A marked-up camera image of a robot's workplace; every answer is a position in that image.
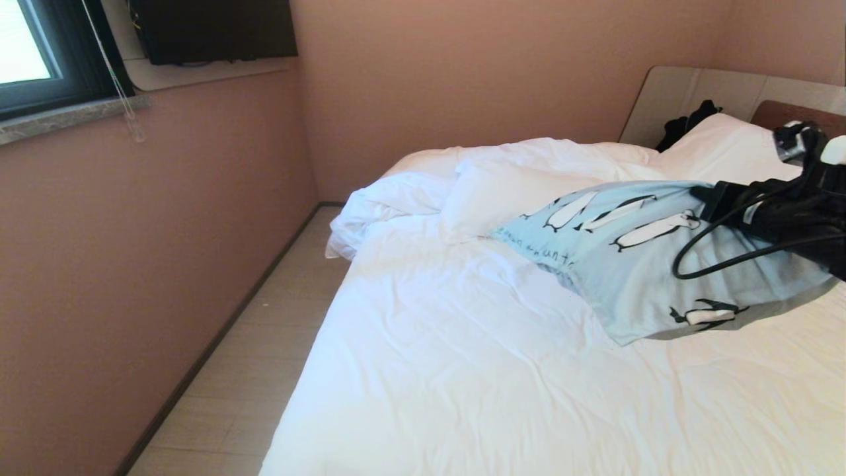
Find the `baseboard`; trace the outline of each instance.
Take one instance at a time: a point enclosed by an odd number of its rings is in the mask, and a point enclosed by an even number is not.
[[[305,230],[305,227],[308,226],[311,220],[315,217],[317,211],[320,210],[321,207],[337,206],[343,206],[343,204],[341,202],[320,202],[314,207],[313,210],[311,210],[311,213],[309,213],[308,218],[306,218],[303,224],[299,226],[297,232],[294,233],[294,236],[290,240],[288,240],[287,243],[285,243],[285,246],[283,246],[282,251],[280,251],[279,254],[273,259],[273,261],[267,266],[258,281],[256,281],[256,283],[250,288],[250,292],[247,293],[247,296],[245,296],[244,299],[241,300],[241,303],[238,305],[237,308],[235,308],[235,311],[232,313],[231,316],[229,316],[226,323],[214,336],[214,339],[212,339],[209,345],[206,346],[206,349],[200,354],[200,357],[197,358],[196,362],[194,362],[194,365],[191,366],[191,369],[182,378],[182,380],[179,382],[179,385],[177,385],[173,392],[170,394],[170,397],[168,397],[168,399],[164,402],[162,408],[158,411],[158,413],[152,419],[150,424],[147,425],[147,428],[144,430],[144,433],[141,435],[138,441],[135,442],[135,445],[132,447],[132,450],[129,452],[129,454],[126,455],[124,460],[121,461],[120,466],[118,466],[118,469],[114,472],[114,476],[126,476],[127,474],[129,474],[129,471],[132,469],[133,465],[135,465],[135,462],[138,461],[138,458],[141,456],[141,453],[144,452],[144,449],[146,449],[150,441],[153,439],[153,436],[156,435],[156,432],[162,426],[164,420],[168,417],[173,408],[176,407],[177,402],[180,398],[182,398],[183,393],[185,393],[185,391],[188,389],[188,386],[191,385],[191,382],[194,381],[194,378],[197,376],[197,374],[200,373],[200,370],[203,368],[203,365],[206,364],[206,361],[209,359],[209,357],[212,356],[212,353],[215,351],[215,349],[217,349],[217,346],[221,343],[223,338],[226,337],[226,334],[229,332],[230,329],[232,329],[232,326],[235,325],[235,321],[238,320],[238,317],[241,315],[241,313],[244,312],[244,310],[250,304],[250,301],[253,300],[255,295],[265,284],[267,278],[270,278],[270,275],[273,273],[273,270],[276,269],[276,267],[279,265],[279,262],[282,261],[282,258],[285,257],[285,255],[288,253],[288,250],[290,250],[291,246],[294,245],[294,242],[297,241],[297,238],[302,235],[303,231]]]

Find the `window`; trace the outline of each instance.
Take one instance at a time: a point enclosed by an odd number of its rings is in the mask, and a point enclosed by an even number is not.
[[[0,120],[133,90],[99,0],[0,0]]]

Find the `floor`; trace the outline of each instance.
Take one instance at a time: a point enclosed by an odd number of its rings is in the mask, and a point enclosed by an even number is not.
[[[185,391],[130,476],[254,476],[349,267],[321,208]]]

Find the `window frame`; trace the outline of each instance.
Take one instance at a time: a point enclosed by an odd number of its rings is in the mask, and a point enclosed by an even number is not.
[[[0,98],[6,98],[0,99],[0,121],[118,96],[83,2],[116,79],[128,97],[135,95],[98,0],[18,0],[52,77],[0,84]]]

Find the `window sill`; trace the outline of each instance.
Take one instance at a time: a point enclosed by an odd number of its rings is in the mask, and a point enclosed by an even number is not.
[[[129,104],[134,109],[148,108],[152,101],[146,95],[133,96],[129,99]],[[107,99],[2,121],[0,122],[0,146],[123,113],[124,105],[119,100]]]

